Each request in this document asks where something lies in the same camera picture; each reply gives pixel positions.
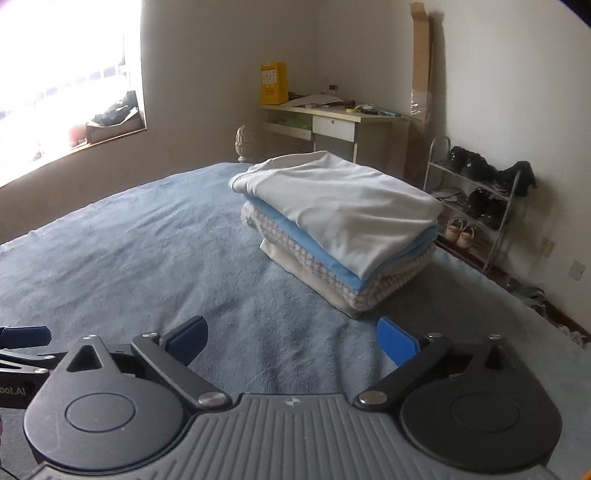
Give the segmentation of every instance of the folded clothes stack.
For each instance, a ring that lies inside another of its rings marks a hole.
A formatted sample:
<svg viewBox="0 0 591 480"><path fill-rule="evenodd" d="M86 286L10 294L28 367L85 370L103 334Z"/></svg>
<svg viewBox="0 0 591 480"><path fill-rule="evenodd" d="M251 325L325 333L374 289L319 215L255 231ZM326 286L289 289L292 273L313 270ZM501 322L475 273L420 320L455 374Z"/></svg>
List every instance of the folded clothes stack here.
<svg viewBox="0 0 591 480"><path fill-rule="evenodd" d="M331 153L294 154L229 182L277 264L355 317L431 260L442 206L401 180Z"/></svg>

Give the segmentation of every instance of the metal rod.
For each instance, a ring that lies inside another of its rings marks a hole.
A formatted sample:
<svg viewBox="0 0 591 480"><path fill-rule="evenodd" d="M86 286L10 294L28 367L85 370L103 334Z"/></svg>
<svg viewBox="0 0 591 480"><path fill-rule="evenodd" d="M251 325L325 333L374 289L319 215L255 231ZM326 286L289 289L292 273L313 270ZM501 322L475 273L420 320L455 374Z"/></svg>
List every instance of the metal rod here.
<svg viewBox="0 0 591 480"><path fill-rule="evenodd" d="M427 172L425 174L425 182L423 183L423 191L424 192L427 191L427 180L429 178L429 169L431 168L431 162L433 161L433 151L435 150L435 145L440 140L447 140L447 153L446 153L446 156L449 154L449 151L452 148L452 141L450 140L449 137L435 137L435 138L433 138L433 141L431 142L431 147L429 147L429 157L427 159Z"/></svg>
<svg viewBox="0 0 591 480"><path fill-rule="evenodd" d="M495 242L492 244L491 251L488 254L488 258L486 259L486 263L484 264L484 267L482 267L482 273L486 273L488 268L491 267L492 261L494 260L494 256L496 256L496 250L498 250L500 248L502 240L505 236L504 228L507 223L507 219L509 217L509 210L513 204L513 199L515 198L515 190L517 189L517 183L519 182L520 177L521 177L521 170L518 170L517 175L515 175L515 180L513 180L513 186L511 187L511 194L509 195L509 200L507 201L505 213L503 214L503 219L501 220L501 225L498 229L498 233L497 233Z"/></svg>

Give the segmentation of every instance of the metal screw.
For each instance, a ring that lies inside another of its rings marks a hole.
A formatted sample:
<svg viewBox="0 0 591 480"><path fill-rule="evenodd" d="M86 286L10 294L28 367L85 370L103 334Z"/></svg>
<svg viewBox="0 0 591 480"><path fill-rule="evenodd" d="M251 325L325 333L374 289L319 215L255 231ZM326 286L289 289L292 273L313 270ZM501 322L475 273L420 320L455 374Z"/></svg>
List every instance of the metal screw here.
<svg viewBox="0 0 591 480"><path fill-rule="evenodd" d="M219 408L228 402L228 396L222 392L205 392L199 395L197 402L205 408Z"/></svg>
<svg viewBox="0 0 591 480"><path fill-rule="evenodd" d="M359 401L364 405L382 405L388 401L388 396L378 390L366 390L359 394Z"/></svg>

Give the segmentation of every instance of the white wall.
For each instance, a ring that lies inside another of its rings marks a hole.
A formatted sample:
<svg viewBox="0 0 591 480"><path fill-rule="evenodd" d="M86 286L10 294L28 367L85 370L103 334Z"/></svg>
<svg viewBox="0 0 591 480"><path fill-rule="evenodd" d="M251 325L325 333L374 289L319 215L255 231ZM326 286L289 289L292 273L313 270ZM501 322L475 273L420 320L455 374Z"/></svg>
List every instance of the white wall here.
<svg viewBox="0 0 591 480"><path fill-rule="evenodd" d="M318 79L315 0L144 0L147 131L91 147L0 187L0 243L112 193L235 161L236 129L260 125L260 64L284 60L290 89Z"/></svg>
<svg viewBox="0 0 591 480"><path fill-rule="evenodd" d="M591 328L591 30L558 0L425 4L435 19L433 131L497 168L531 162L539 188L522 202L509 267ZM321 76L357 100L408 112L408 1L322 0L320 25ZM548 259L543 235L556 242ZM579 282L567 276L573 260L589 267Z"/></svg>

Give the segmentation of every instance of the desk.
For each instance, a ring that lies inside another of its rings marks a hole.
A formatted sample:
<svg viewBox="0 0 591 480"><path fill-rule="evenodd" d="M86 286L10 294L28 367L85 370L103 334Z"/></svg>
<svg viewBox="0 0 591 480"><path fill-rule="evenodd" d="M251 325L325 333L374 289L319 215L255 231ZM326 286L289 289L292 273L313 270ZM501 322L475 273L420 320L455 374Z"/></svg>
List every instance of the desk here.
<svg viewBox="0 0 591 480"><path fill-rule="evenodd" d="M263 130L312 142L316 150L329 150L353 163L401 176L406 158L409 120L347 112L344 108L304 108L261 105L267 112ZM326 142L326 139L337 139ZM338 142L348 142L352 152L343 154Z"/></svg>

